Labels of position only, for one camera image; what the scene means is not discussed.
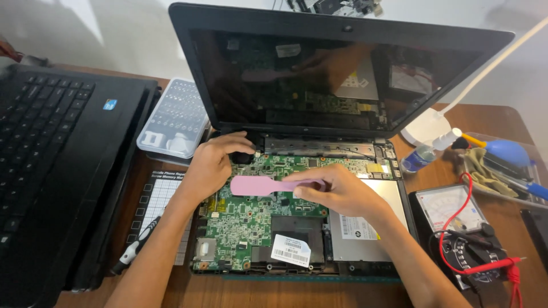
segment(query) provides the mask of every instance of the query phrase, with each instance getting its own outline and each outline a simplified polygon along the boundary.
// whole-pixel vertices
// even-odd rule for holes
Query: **laptop keyboard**
[[[63,76],[24,77],[0,107],[0,258],[95,88]]]

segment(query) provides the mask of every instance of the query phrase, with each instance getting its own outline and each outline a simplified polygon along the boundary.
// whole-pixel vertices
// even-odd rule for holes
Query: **laptop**
[[[500,31],[183,3],[169,14],[213,128],[246,130],[257,148],[231,155],[232,176],[281,180],[340,163],[415,238],[389,138],[513,39]],[[235,196],[231,178],[195,213],[187,253],[194,274],[398,279],[363,218],[292,192]]]
[[[97,288],[157,83],[11,65],[0,80],[0,306]]]

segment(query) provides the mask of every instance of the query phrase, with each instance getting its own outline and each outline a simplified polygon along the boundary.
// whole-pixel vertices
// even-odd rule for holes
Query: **beige cloth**
[[[517,197],[518,194],[505,183],[497,179],[489,169],[483,165],[483,156],[487,151],[480,147],[466,150],[464,155],[464,165],[472,176],[472,181],[481,186],[482,189],[498,192],[508,197]]]

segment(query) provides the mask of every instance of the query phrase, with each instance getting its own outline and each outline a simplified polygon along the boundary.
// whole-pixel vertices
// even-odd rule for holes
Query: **white lamp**
[[[451,104],[447,105],[442,111],[436,111],[432,108],[428,108],[415,120],[409,123],[404,129],[402,129],[402,136],[411,144],[419,146],[427,140],[433,140],[437,137],[447,133],[451,130],[451,125],[444,117],[444,114],[451,110],[456,104],[460,102],[463,97],[470,92],[470,90],[477,85],[480,80],[482,80],[491,70],[493,70],[499,63],[501,63],[506,57],[508,57],[514,50],[516,50],[521,44],[526,42],[531,36],[539,32],[544,26],[548,24],[548,17],[544,18],[531,30],[529,30],[525,35],[519,38],[514,44],[510,45],[503,53],[501,53],[498,58],[491,62],[481,73],[476,76],[464,88],[464,90],[456,97]]]

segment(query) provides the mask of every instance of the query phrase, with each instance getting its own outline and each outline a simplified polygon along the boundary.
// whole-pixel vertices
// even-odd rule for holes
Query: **wooden desk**
[[[67,69],[132,76],[119,72],[63,66]],[[167,79],[158,79],[164,88]],[[435,105],[440,110],[444,105]],[[452,127],[464,132],[476,132],[533,144],[529,133],[516,110],[502,106],[458,105],[446,115]],[[405,156],[412,146],[399,135],[391,139],[398,157]],[[153,169],[184,170],[185,168],[160,163],[138,153],[131,171],[128,190],[124,195],[123,210],[117,231],[112,240],[113,259],[122,252],[125,236],[140,190]],[[414,175],[404,176],[407,192],[454,184],[457,176],[449,159],[439,159]],[[521,262],[521,292],[527,308],[544,307],[548,303],[548,275],[521,220],[521,206],[514,202],[474,194],[488,221],[495,228],[500,242],[510,256],[526,256]],[[102,286],[83,294],[64,293],[56,307],[103,307],[116,287],[120,277],[108,277]],[[508,307],[509,284],[494,284],[482,291],[486,307]],[[474,307],[479,303],[474,294],[466,295]],[[186,266],[174,266],[162,306],[164,307],[411,307],[411,302],[401,284],[358,283],[300,283],[228,281],[221,277],[192,276]]]

